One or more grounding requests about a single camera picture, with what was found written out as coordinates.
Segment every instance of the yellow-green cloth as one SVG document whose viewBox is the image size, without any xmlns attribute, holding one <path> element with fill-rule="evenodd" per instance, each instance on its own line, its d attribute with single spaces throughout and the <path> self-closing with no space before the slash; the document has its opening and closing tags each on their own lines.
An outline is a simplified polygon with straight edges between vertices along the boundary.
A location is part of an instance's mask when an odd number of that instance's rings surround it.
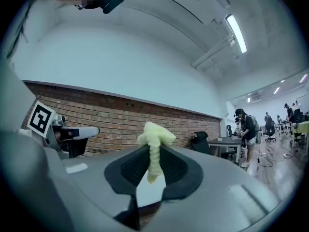
<svg viewBox="0 0 309 232">
<path fill-rule="evenodd" d="M 152 122 L 146 122 L 144 133 L 137 138 L 140 145 L 150 146 L 150 164 L 148 168 L 147 180 L 149 183 L 155 182 L 158 176 L 163 174 L 160 167 L 160 145 L 170 145 L 175 140 L 175 135 Z"/>
<path fill-rule="evenodd" d="M 309 134 L 309 121 L 299 123 L 297 129 L 293 129 L 293 133 Z"/>
</svg>

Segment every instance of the fluorescent light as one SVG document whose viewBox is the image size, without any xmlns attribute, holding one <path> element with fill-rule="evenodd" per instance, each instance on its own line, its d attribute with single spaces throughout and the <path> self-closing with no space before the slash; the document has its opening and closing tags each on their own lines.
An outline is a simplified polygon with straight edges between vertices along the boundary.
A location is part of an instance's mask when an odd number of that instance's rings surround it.
<svg viewBox="0 0 309 232">
<path fill-rule="evenodd" d="M 274 94 L 276 94 L 276 93 L 278 92 L 279 88 L 280 88 L 280 87 L 278 87 L 278 88 L 276 89 L 276 91 L 275 91 L 275 93 L 274 93 Z"/>
<path fill-rule="evenodd" d="M 247 47 L 246 47 L 246 43 L 243 39 L 243 36 L 242 36 L 242 33 L 240 31 L 240 28 L 238 26 L 238 23 L 235 19 L 235 17 L 231 14 L 229 15 L 226 20 L 228 21 L 228 23 L 230 24 L 236 38 L 237 38 L 237 41 L 238 41 L 238 44 L 240 46 L 240 49 L 241 49 L 241 52 L 242 53 L 245 53 L 247 51 Z"/>
<path fill-rule="evenodd" d="M 305 78 L 306 78 L 307 76 L 308 76 L 308 74 L 304 75 L 304 77 L 300 80 L 300 83 L 301 83 L 302 81 L 304 81 Z"/>
</svg>

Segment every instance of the brick wall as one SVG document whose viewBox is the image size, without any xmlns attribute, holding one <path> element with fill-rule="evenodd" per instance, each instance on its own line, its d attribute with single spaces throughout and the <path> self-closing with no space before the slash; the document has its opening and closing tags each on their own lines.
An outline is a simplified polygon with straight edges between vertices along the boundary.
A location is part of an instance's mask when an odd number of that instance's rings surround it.
<svg viewBox="0 0 309 232">
<path fill-rule="evenodd" d="M 68 126 L 97 126 L 100 134 L 89 138 L 85 155 L 122 150 L 137 145 L 146 121 L 167 128 L 174 145 L 190 148 L 195 131 L 206 131 L 208 140 L 220 136 L 220 120 L 139 101 L 76 89 L 26 83 L 37 100 L 63 115 Z M 33 109 L 29 110 L 23 128 Z"/>
</svg>

